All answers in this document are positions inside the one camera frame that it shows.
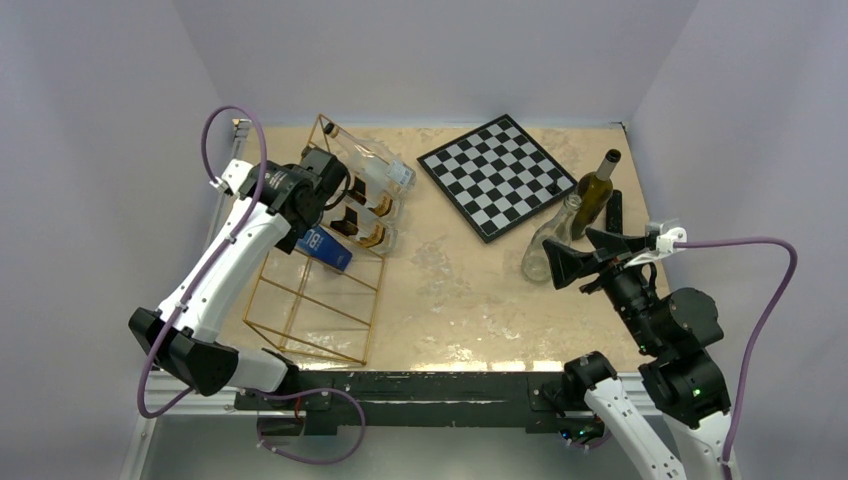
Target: blue package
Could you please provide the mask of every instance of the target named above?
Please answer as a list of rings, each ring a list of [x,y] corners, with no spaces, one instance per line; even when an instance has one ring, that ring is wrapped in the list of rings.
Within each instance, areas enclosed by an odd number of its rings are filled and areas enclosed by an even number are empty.
[[[347,268],[353,258],[350,250],[321,227],[308,230],[303,238],[297,241],[297,248],[341,271]]]

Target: gray wall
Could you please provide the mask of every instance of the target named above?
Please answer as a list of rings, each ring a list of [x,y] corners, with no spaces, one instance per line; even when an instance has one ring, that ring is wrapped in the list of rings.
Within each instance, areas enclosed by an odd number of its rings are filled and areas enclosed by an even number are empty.
[[[126,322],[200,253],[218,103],[168,0],[0,3],[0,477],[117,478]]]
[[[174,0],[263,119],[599,124],[633,115],[696,0]]]
[[[700,0],[632,123],[653,217],[693,239],[769,234],[800,265],[754,353],[738,458],[748,480],[844,478],[848,453],[848,3]],[[777,247],[686,252],[676,286],[713,295],[729,381],[786,266]]]

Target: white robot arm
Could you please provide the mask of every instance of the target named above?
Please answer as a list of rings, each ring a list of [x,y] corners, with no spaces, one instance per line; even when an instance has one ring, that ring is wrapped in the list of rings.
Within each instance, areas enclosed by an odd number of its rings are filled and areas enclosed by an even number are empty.
[[[562,398],[582,400],[594,411],[643,479],[722,479],[730,399],[721,371],[705,350],[724,336],[717,322],[718,311],[709,295],[692,288],[659,298],[656,267],[650,263],[674,253],[674,240],[684,241],[685,230],[668,222],[649,224],[644,237],[593,229],[587,236],[597,249],[594,252],[578,252],[553,240],[544,242],[554,286],[563,288],[578,278],[597,274],[580,291],[603,290],[640,353],[654,357],[639,367],[639,373],[651,400],[663,412],[680,458],[639,413],[601,353],[566,363],[562,384],[548,389],[561,388]],[[650,280],[641,273],[645,265],[651,268]],[[733,455],[727,467],[734,480],[741,478]]]
[[[223,189],[238,198],[224,228],[155,311],[139,308],[130,319],[130,330],[149,353],[165,325],[163,319],[178,315],[156,354],[157,365],[202,395],[212,395],[224,386],[263,392],[280,388],[289,368],[282,356],[269,350],[236,349],[216,340],[225,315],[262,258],[275,246],[290,253],[295,242],[321,221],[327,200],[347,176],[347,168],[335,156],[317,148],[305,151],[300,165],[268,162],[263,179],[257,178],[258,167],[230,162]],[[227,227],[250,208],[258,181],[264,182],[260,203],[233,238]],[[222,245],[226,249],[204,272]],[[184,290],[199,276],[192,296],[181,302]]]

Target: small bottle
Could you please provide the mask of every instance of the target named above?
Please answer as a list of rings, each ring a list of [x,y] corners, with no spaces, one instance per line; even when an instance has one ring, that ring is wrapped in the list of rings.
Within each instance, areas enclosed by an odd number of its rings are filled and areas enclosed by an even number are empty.
[[[548,220],[536,230],[524,258],[521,259],[521,273],[532,283],[545,283],[551,280],[551,265],[542,247],[546,238],[555,238],[565,245],[571,244],[571,225],[580,210],[580,197],[572,193],[562,202],[554,218]]]
[[[347,157],[340,160],[354,171],[365,173],[395,198],[405,197],[415,186],[415,170],[403,163],[381,142],[356,138],[338,125],[328,122],[324,133],[344,148]]]
[[[378,220],[350,197],[325,212],[321,223],[378,255],[391,252],[397,243],[397,230]]]
[[[304,148],[301,152],[301,158],[314,148],[317,147],[307,146]],[[350,173],[351,182],[347,195],[353,201],[371,211],[381,222],[386,225],[394,225],[403,211],[403,200],[393,198],[385,190],[374,188],[375,181],[361,171],[351,169]]]
[[[610,196],[612,196],[613,188],[610,175],[615,166],[618,165],[619,160],[621,160],[621,152],[615,149],[608,151],[598,170],[583,175],[583,178],[577,183],[577,194],[580,195],[583,204],[571,225],[571,238],[573,240],[583,238],[583,235],[586,234],[586,227],[598,218]]]

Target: beige table surface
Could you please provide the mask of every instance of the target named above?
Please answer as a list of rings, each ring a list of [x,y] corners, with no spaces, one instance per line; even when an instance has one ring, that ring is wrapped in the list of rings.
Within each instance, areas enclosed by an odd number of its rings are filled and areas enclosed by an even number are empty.
[[[382,140],[417,172],[398,224],[399,240],[390,254],[371,338],[369,370],[558,371],[563,362],[593,350],[603,352],[620,371],[635,371],[645,357],[602,292],[581,294],[576,284],[556,291],[526,282],[519,271],[536,228],[559,204],[534,216],[499,239],[484,244],[453,204],[424,173],[416,158],[468,132],[466,128],[348,128],[358,137]],[[296,162],[310,128],[266,129],[269,159]],[[648,220],[639,180],[620,128],[528,128],[575,178],[597,167],[610,148],[622,152],[612,179],[622,191],[624,232],[641,234]],[[258,160],[251,133],[244,160]],[[591,250],[584,239],[573,245]],[[265,275],[296,289],[305,258],[274,251]],[[355,253],[349,273],[376,283],[379,263]],[[660,266],[659,293],[667,293]],[[371,314],[373,295],[361,285],[323,267],[312,268],[306,293],[357,316]],[[267,347],[242,322],[253,282],[230,312],[220,341]],[[249,318],[282,329],[293,296],[260,283]],[[291,333],[353,357],[362,357],[366,334],[351,322],[310,302],[302,302]],[[294,356],[306,368],[349,364]]]

